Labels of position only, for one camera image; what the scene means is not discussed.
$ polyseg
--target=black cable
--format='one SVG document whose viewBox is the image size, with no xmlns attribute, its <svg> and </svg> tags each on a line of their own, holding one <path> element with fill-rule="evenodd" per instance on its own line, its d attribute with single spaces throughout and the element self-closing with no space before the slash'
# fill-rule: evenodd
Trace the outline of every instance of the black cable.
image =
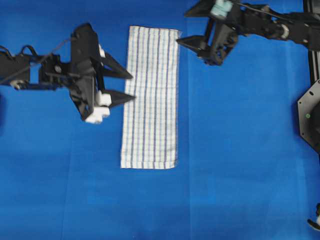
<svg viewBox="0 0 320 240">
<path fill-rule="evenodd" d="M 36 50 L 35 50 L 32 46 L 30 46 L 30 45 L 25 45 L 25 46 L 23 46 L 22 49 L 21 49 L 21 51 L 20 51 L 20 53 L 19 53 L 18 55 L 20 55 L 20 54 L 23 55 L 25 49 L 29 49 L 30 52 L 32 53 L 32 55 L 33 55 L 34 57 L 38 57 L 38 54 L 37 54 Z"/>
<path fill-rule="evenodd" d="M 39 61 L 35 62 L 34 64 L 30 64 L 29 66 L 26 66 L 24 68 L 22 68 L 21 70 L 5 77 L 3 80 L 0 81 L 0 85 L 7 82 L 8 80 L 24 73 L 25 71 L 28 71 L 30 68 L 35 67 L 36 65 L 42 64 L 45 60 L 47 60 L 47 58 L 49 58 L 54 52 L 58 51 L 60 48 L 62 48 L 66 43 L 74 41 L 76 38 L 75 37 L 71 37 L 68 38 L 64 41 L 62 41 L 56 48 L 54 48 L 50 53 L 48 53 L 47 55 L 43 56 L 43 58 L 41 58 Z"/>
<path fill-rule="evenodd" d="M 246 5 L 246 4 L 243 4 L 243 3 L 240 3 L 240 2 L 237 2 L 235 0 L 229 0 L 230 2 L 234 3 L 234 4 L 237 4 L 241 7 L 245 7 L 249 10 L 252 10 L 252 11 L 255 11 L 255 12 L 258 12 L 258 13 L 262 13 L 262 14 L 267 14 L 269 16 L 272 16 L 272 17 L 275 17 L 275 18 L 278 18 L 278 19 L 282 19 L 282 20 L 285 20 L 285 21 L 289 21 L 289 22 L 297 22 L 296 20 L 294 19 L 290 19 L 290 18 L 286 18 L 286 17 L 283 17 L 281 15 L 278 15 L 278 14 L 274 14 L 274 13 L 271 13 L 271 12 L 268 12 L 268 11 L 263 11 L 263 10 L 259 10 L 259 9 L 256 9 L 254 7 L 250 7 L 249 5 Z"/>
<path fill-rule="evenodd" d="M 0 49 L 3 49 L 5 51 L 5 53 L 7 54 L 7 56 L 12 60 L 14 59 L 14 57 L 11 55 L 11 53 L 9 52 L 9 50 L 7 48 L 5 48 L 4 46 L 0 45 Z"/>
</svg>

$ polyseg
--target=white towel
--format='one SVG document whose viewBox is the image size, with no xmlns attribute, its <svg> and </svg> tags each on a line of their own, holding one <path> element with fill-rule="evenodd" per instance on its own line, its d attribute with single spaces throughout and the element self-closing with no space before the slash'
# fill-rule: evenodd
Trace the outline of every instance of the white towel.
<svg viewBox="0 0 320 240">
<path fill-rule="evenodd" d="M 178 159 L 178 72 L 181 32 L 131 26 L 121 167 L 171 169 Z"/>
</svg>

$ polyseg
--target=bolt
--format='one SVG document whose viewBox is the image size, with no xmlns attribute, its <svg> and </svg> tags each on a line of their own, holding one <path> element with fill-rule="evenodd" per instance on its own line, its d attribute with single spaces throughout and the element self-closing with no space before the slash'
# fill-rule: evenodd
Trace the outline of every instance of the bolt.
<svg viewBox="0 0 320 240">
<path fill-rule="evenodd" d="M 61 67 L 58 66 L 58 65 L 54 66 L 54 70 L 55 70 L 57 73 L 59 73 L 59 74 L 62 72 Z"/>
</svg>

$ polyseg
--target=blue cloth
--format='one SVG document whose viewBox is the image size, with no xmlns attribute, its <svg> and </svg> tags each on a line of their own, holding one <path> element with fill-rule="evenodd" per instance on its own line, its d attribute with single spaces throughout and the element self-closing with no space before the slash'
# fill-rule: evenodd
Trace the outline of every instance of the blue cloth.
<svg viewBox="0 0 320 240">
<path fill-rule="evenodd" d="M 126 65 L 129 25 L 202 34 L 207 19 L 183 17 L 196 2 L 2 1 L 0 43 L 45 54 L 91 22 Z M 69 61 L 69 46 L 59 53 Z M 318 239 L 306 219 L 320 200 L 319 158 L 298 135 L 296 111 L 310 84 L 307 50 L 240 37 L 222 67 L 182 48 L 179 72 L 179 165 L 168 171 L 120 169 L 122 107 L 91 125 L 67 90 L 0 87 L 0 239 Z M 123 80 L 105 83 L 124 90 Z"/>
</svg>

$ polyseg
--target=black metal plate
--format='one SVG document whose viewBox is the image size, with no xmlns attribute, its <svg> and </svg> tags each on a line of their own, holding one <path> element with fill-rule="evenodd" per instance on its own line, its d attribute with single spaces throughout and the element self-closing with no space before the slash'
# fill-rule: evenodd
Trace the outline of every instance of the black metal plate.
<svg viewBox="0 0 320 240">
<path fill-rule="evenodd" d="M 311 112 L 314 107 L 320 102 L 320 80 L 299 99 L 298 114 L 300 136 L 317 152 L 320 153 L 320 143 L 310 129 Z"/>
</svg>

